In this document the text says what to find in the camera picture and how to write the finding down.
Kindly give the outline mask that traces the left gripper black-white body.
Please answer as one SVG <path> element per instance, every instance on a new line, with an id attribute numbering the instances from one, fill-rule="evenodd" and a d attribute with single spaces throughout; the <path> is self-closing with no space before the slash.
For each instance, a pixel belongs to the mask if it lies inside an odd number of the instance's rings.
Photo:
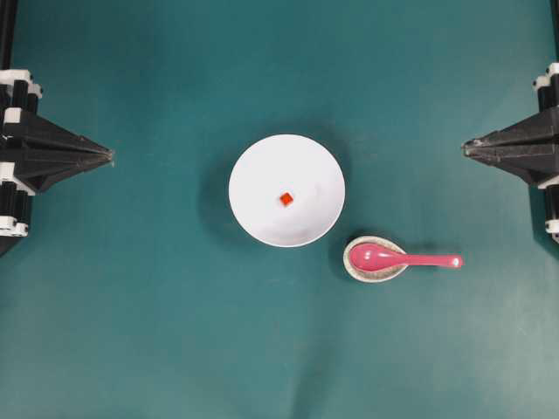
<path id="1" fill-rule="evenodd" d="M 26 236 L 31 225 L 32 198 L 37 191 L 16 173 L 23 164 L 17 152 L 24 141 L 5 132 L 7 123 L 19 121 L 23 111 L 35 113 L 43 89 L 28 70 L 1 71 L 1 234 Z"/>

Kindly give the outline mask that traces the right gripper black-white body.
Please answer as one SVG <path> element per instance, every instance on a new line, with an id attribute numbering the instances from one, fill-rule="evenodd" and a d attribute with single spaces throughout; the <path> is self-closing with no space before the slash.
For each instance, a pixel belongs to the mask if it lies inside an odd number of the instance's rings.
<path id="1" fill-rule="evenodd" d="M 558 63 L 552 62 L 546 72 L 533 82 L 541 113 L 558 109 Z M 537 182 L 537 188 L 544 191 L 545 230 L 551 238 L 558 242 L 558 134 L 551 133 L 545 140 L 550 151 L 550 168 L 546 175 Z"/>

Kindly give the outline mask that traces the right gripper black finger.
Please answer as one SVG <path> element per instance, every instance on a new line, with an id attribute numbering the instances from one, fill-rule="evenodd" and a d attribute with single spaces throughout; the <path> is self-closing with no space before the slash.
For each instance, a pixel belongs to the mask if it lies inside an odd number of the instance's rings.
<path id="1" fill-rule="evenodd" d="M 469 140 L 462 145 L 462 150 L 468 153 L 478 148 L 543 144 L 557 137 L 558 107 L 553 106 L 510 127 Z"/>
<path id="2" fill-rule="evenodd" d="M 463 153 L 465 157 L 516 175 L 535 187 L 550 168 L 548 148 L 478 148 Z"/>

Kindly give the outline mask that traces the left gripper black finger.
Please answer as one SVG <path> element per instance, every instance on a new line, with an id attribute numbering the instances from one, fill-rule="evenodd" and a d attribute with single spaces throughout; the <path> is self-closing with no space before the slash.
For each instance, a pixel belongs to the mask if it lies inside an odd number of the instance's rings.
<path id="1" fill-rule="evenodd" d="M 111 163 L 113 154 L 59 150 L 17 152 L 17 179 L 36 193 L 54 184 Z"/>
<path id="2" fill-rule="evenodd" d="M 109 148 L 21 108 L 17 109 L 17 137 L 41 146 L 113 157 Z"/>

